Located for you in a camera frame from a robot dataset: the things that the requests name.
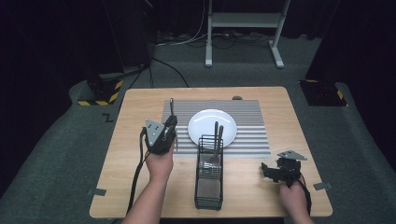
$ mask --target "human hand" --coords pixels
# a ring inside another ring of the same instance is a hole
[[[301,177],[300,181],[305,184],[304,179]],[[280,199],[293,223],[313,223],[306,210],[307,204],[303,187],[298,181],[294,181],[290,188],[284,184],[281,185]]]
[[[163,183],[168,181],[174,165],[174,148],[175,142],[172,143],[169,152],[163,155],[146,152],[146,165],[148,167],[150,181],[161,181]]]

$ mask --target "metal stand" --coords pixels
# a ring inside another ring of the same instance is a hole
[[[213,27],[261,27],[276,28],[274,41],[269,41],[270,49],[273,52],[276,66],[284,68],[277,44],[282,33],[283,24],[289,9],[290,0],[285,0],[285,5],[281,13],[216,13],[212,11],[212,1],[209,0],[207,17],[207,41],[205,66],[211,67],[212,60],[212,29]]]

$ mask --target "white plate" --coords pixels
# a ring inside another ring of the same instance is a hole
[[[223,146],[227,147],[235,139],[236,123],[229,114],[222,110],[206,109],[196,113],[189,122],[189,136],[198,145],[203,134],[215,134],[215,122],[223,126]]]

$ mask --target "human arm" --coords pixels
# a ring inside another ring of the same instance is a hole
[[[160,222],[166,185],[173,169],[173,151],[174,144],[169,152],[163,155],[146,153],[149,182],[122,223],[158,224]]]
[[[314,221],[306,210],[306,198],[303,187],[298,181],[288,188],[286,185],[280,186],[280,199],[286,211],[288,211],[294,224],[312,224]]]

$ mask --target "stand leg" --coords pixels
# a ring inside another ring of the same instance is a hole
[[[205,66],[212,66],[212,0],[209,0],[209,10],[207,11],[207,41]]]
[[[283,64],[282,58],[280,57],[279,50],[277,49],[277,43],[279,42],[280,34],[282,33],[283,24],[285,23],[285,19],[288,13],[290,0],[285,1],[285,5],[283,6],[282,14],[279,18],[279,23],[276,28],[275,39],[274,41],[269,41],[269,45],[271,51],[273,53],[276,66],[278,68],[284,68],[285,64]]]

